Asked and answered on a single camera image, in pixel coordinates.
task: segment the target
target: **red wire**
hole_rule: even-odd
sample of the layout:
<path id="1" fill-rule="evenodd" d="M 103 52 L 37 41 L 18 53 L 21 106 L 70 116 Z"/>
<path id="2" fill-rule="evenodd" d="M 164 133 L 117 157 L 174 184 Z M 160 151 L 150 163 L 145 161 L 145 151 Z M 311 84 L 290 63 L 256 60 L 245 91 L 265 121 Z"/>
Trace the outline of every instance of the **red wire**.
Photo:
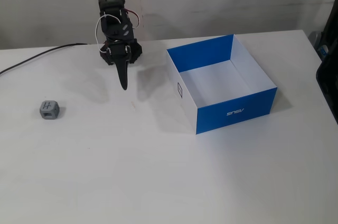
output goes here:
<path id="1" fill-rule="evenodd" d="M 139 18 L 139 16 L 138 16 L 138 14 L 135 13 L 133 10 L 129 10 L 129 9 L 126 9 L 126 8 L 125 8 L 125 10 L 128 11 L 128 12 L 131 12 L 132 14 L 135 14 L 135 15 L 136 15 L 137 20 L 138 20 L 138 24 L 137 24 L 137 26 L 136 26 L 136 29 L 137 29 L 137 28 L 139 27 L 139 25 L 140 25 L 140 18 Z"/>

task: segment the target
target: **blue box side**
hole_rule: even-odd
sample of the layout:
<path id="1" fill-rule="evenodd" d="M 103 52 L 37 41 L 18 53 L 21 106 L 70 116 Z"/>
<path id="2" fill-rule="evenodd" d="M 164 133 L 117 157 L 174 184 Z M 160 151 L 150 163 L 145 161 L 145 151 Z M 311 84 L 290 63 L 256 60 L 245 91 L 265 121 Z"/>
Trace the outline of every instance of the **blue box side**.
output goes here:
<path id="1" fill-rule="evenodd" d="M 233 35 L 168 49 L 177 70 L 184 72 L 230 59 Z"/>
<path id="2" fill-rule="evenodd" d="M 196 134 L 232 125 L 271 111 L 277 88 L 198 109 Z"/>

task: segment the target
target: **small gray block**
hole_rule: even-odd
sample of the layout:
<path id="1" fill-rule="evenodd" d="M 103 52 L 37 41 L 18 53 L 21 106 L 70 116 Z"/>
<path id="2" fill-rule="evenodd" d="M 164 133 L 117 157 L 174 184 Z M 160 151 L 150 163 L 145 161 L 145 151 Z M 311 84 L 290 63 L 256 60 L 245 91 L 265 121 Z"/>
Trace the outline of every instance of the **small gray block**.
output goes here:
<path id="1" fill-rule="evenodd" d="M 43 119 L 54 120 L 60 113 L 59 104 L 56 101 L 44 101 L 40 107 L 40 114 Z"/>

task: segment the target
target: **open box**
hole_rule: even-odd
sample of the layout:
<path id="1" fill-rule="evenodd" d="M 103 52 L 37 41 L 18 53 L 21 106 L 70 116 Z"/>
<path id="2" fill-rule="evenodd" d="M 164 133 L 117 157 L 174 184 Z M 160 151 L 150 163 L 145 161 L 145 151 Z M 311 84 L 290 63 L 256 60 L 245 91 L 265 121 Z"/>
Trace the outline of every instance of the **open box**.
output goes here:
<path id="1" fill-rule="evenodd" d="M 197 134 L 270 113 L 277 87 L 235 35 L 169 49 L 167 67 Z"/>

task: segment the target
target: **black cable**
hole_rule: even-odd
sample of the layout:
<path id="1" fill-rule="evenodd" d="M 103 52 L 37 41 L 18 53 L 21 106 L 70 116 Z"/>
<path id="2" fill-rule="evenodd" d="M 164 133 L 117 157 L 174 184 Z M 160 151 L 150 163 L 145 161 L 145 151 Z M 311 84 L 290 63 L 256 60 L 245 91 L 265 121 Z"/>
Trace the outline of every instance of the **black cable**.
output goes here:
<path id="1" fill-rule="evenodd" d="M 58 50 L 58 49 L 61 49 L 61 48 L 65 48 L 65 47 L 77 46 L 77 45 L 86 45 L 86 43 L 72 43 L 72 44 L 66 44 L 66 45 L 63 45 L 63 46 L 59 46 L 59 47 L 56 47 L 56 48 L 53 48 L 53 49 L 44 51 L 44 52 L 42 52 L 42 53 L 40 53 L 40 54 L 38 54 L 38 55 L 35 55 L 35 56 L 31 57 L 30 59 L 27 59 L 27 60 L 25 60 L 25 61 L 22 61 L 22 62 L 19 63 L 19 64 L 16 64 L 16 65 L 14 65 L 14 66 L 12 66 L 12 67 L 9 67 L 9 68 L 3 70 L 2 72 L 0 72 L 0 75 L 2 75 L 3 73 L 5 73 L 5 72 L 7 72 L 7 71 L 9 71 L 9 70 L 12 70 L 13 68 L 16 68 L 16 67 L 20 66 L 20 65 L 22 65 L 22 64 L 24 64 L 24 63 L 26 63 L 26 62 L 28 62 L 28 61 L 31 61 L 32 59 L 35 59 L 35 58 L 37 58 L 37 57 L 39 57 L 39 56 L 41 56 L 41 55 L 44 55 L 44 54 L 46 54 L 46 53 L 48 53 L 48 52 L 55 51 L 55 50 Z"/>

